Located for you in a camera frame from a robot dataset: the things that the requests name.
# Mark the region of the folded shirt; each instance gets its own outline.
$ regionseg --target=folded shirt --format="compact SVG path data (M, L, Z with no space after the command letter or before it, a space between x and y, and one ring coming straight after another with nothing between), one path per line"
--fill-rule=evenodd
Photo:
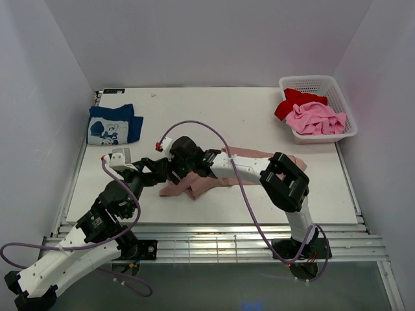
M329 104L327 97L310 93L301 93L296 89L285 89L284 94L286 100L278 105L274 113L274 115L281 121L284 120L285 117L292 111L295 104L299 106L304 105L308 102L320 102L325 106Z
M287 125L301 135L341 134L346 127L346 114L335 113L319 102L294 105L287 115Z
M134 115L127 104L111 109L94 106L89 109L87 144L129 144L140 139L143 117Z
M252 158L262 158L262 157L272 157L274 154L261 152L251 149L243 149L237 147L230 147L232 155L237 155L241 157L252 157ZM301 170L305 170L307 165L299 158L289 155L289 158L294 164L296 164ZM244 185L256 185L250 181L244 181ZM188 197L192 200L198 199L203 193L209 189L215 187L224 187L238 185L238 180L236 178L211 178L211 177L200 177L194 172L188 173L186 177L180 180L179 184L175 185L171 181L169 184L162 188L159 192L160 196L178 196L181 193L186 193Z

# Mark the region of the purple cable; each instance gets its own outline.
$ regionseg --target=purple cable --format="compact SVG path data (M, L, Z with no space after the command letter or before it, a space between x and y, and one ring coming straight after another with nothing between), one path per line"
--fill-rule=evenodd
M104 240L102 242L96 243L96 244L91 244L91 245L86 245L86 246L75 246L75 247L71 247L71 248L62 248L64 251L80 251L83 249L91 249L91 248L96 248L98 246L101 246L103 244L109 243L111 241L114 241L115 239L119 238L120 236L123 236L125 233L127 233L129 230L131 230L137 223L138 220L141 216L141 208L140 208L140 204L138 203L138 199L136 198L136 196L134 195L134 193L132 193L132 191L130 190L130 188L128 188L128 186L126 186L117 176L115 176L114 174L112 174L105 166L105 160L102 160L101 163L102 169L104 170L105 173L107 173L107 175L109 175L112 179L114 179L120 186L122 186L122 188L127 191L128 196L134 201L136 207L137 207L137 216L136 219L123 231L121 231L120 233L118 233L117 235L114 235L113 237ZM29 243L20 243L20 242L11 242L11 243L7 243L5 245L3 245L0 248L0 257L7 262L8 264L19 268L19 269L26 269L27 267L22 266L20 264L16 264L15 262L12 262L10 259L8 259L6 257L6 255L4 254L4 251L7 247L9 246L21 246L24 248L37 248L37 249L42 249L44 251L60 251L59 248L57 247L53 247L53 246L42 246L42 245L36 245L36 244L29 244ZM126 286L128 286L129 288L133 289L135 292L137 292L138 294L142 295L143 297L149 297L150 295L152 295L153 291L152 288L150 286L150 284L148 284L147 282L145 282L144 280L141 280L140 278L134 278L135 280L142 282L145 286L147 286L150 290L149 294L144 294L142 292L140 292L139 290L135 289L133 286L125 283Z
M205 123L203 123L203 122L200 122L200 121L195 121L195 120L187 120L187 121L182 121L182 122L179 122L179 123L176 123L176 124L174 124L174 125L172 125L164 134L163 134L163 136L161 136L161 139L160 139L160 143L164 140L164 138L167 136L167 134L173 129L173 128L175 128L175 127L177 127L177 126L179 126L179 125L181 125L181 124L185 124L185 123L195 123L195 124L199 124L199 125L202 125L202 126L204 126L205 128L208 128L208 129L210 129L213 133L215 133L218 137L219 137L219 139L223 142L223 144L224 144L224 146L225 146L225 148L226 148L226 153L228 154L228 157L230 158L230 162L231 162L231 164L232 164L232 167L233 167L233 170L235 171L235 175L236 175L236 177L237 177L237 179L238 179L238 184L239 184L239 188L241 189L241 192L242 192L242 197L243 197L243 199L244 199L244 202L245 202L245 204L246 204L246 207L248 208L248 212L249 212L249 214L250 214L250 216L251 216L251 218L252 218L252 221L254 222L254 225L256 226L256 228L257 228L257 230L258 230L258 233L259 233L259 235L261 235L261 238L264 240L264 242L265 242L265 244L268 246L268 249L269 250L271 250L271 252L272 252L272 254L274 255L274 256L276 256L280 261L282 261L283 263L285 263L285 264L293 264L293 263L295 263L297 260L298 260L298 258L300 257L300 255L301 255L301 253L302 253L302 251L303 251L303 249L304 249L304 247L305 247L305 243L306 243L306 241L307 241L307 238L308 238L308 236L310 235L310 233L311 233L311 231L313 230L313 226L311 225L309 228L308 228L308 230L307 230L307 232L306 232L306 234L305 234L305 238L304 238L304 240L303 240L303 242L302 242L302 244L301 244L301 246L300 246L300 248L299 248L299 250L298 250L298 252L297 252L297 254L294 256L294 258L293 259L290 259L290 260L287 260L287 259L284 259L284 258L282 258L277 252L276 252L276 250L272 247L272 245L271 245L271 243L268 241L268 239L266 238L266 236L265 236L265 234L264 234L264 232L262 231L262 229L261 229L261 226L259 225L259 223L258 223L258 221L257 221L257 218L255 217L255 214L254 214L254 211L252 210L252 208L251 208L251 205L250 205L250 203L249 203L249 200L248 200L248 197L246 196L246 193L245 193L245 189L244 189L244 186L243 186L243 181L242 181L242 178L241 178L241 175L239 174L239 171L238 171L238 169L237 169L237 167L236 167L236 164L235 164L235 162L233 161L233 159L231 158L231 152L230 152L230 148L229 148L229 145L227 144L227 142L225 141L225 139L223 138L223 136L221 136L221 134L218 132L218 131L216 131L214 128L212 128L211 126L209 126L209 125L207 125L207 124L205 124ZM322 230L322 228L319 226L319 225L317 225L317 224L315 224L315 226L322 232L322 234L323 234L323 236L324 236L324 238L325 238L325 240L326 240L326 244L327 244L327 256L326 256L326 261L324 262L324 266L323 266L323 268L322 268L322 271L315 277L315 278L313 278L313 279L310 279L309 281L315 281L315 280L317 280L318 278L320 278L320 276L321 276L321 274L326 270L326 266L327 266L327 262L328 262L328 260L329 260L329 252L330 252L330 246L329 246L329 240L327 239L327 237L326 237L326 234L324 233L324 231Z
M131 284L128 284L127 282L125 282L124 285L127 286L128 288L130 288L131 290L135 291L137 294L143 296L143 297L150 297L153 294L153 287L151 287L151 285L148 282L144 281L143 279L140 279L139 277L133 277L132 275L123 274L123 273L115 272L115 271L110 271L110 270L102 269L102 268L98 268L97 270L105 272L105 273L109 273L109 274L112 274L112 275L118 275L120 277L128 277L129 279L139 281L141 284L144 284L148 288L148 293L147 294L145 292L142 292L141 290L137 289L136 287L132 286Z

